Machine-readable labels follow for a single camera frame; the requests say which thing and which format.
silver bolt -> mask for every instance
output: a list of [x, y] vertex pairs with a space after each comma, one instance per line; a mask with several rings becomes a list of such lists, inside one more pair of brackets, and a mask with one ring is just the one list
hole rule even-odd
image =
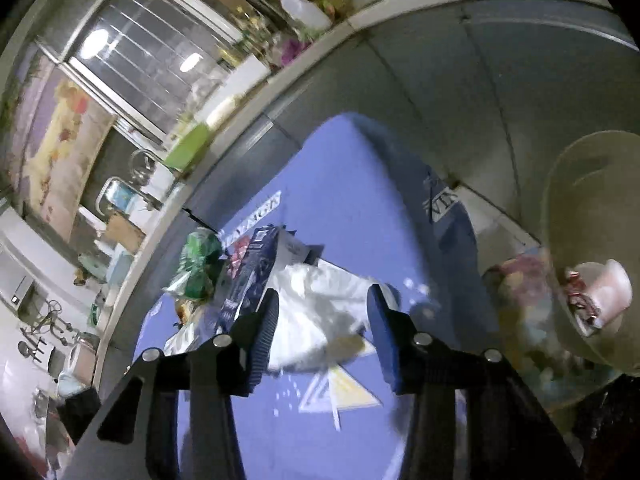
[[229, 334], [220, 334], [213, 338], [213, 346], [217, 348], [225, 348], [229, 346], [233, 340]]
[[495, 348], [489, 348], [484, 352], [484, 358], [490, 363], [499, 363], [502, 361], [502, 354]]
[[160, 357], [160, 351], [157, 348], [147, 348], [142, 352], [142, 360], [150, 363]]
[[433, 343], [433, 337], [431, 337], [426, 332], [418, 332], [416, 335], [414, 335], [414, 343], [416, 343], [418, 346], [429, 346], [431, 343]]

gray cabinet door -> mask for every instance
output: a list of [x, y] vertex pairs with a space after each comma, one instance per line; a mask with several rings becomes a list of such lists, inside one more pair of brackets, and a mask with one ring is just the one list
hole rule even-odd
[[420, 113], [414, 139], [445, 168], [519, 216], [511, 153], [495, 92], [462, 25], [460, 6], [408, 14], [371, 29], [369, 43]]
[[185, 207], [213, 228], [222, 228], [298, 149], [298, 143], [260, 116], [198, 184]]
[[513, 141], [522, 223], [540, 235], [561, 150], [597, 131], [640, 133], [640, 56], [614, 14], [585, 4], [487, 0], [465, 10]]
[[[266, 114], [287, 134], [304, 142], [326, 120], [357, 112], [398, 134], [413, 149], [424, 125], [393, 75], [364, 41], [363, 35], [345, 42], [299, 79]], [[433, 153], [422, 158], [436, 170]]]

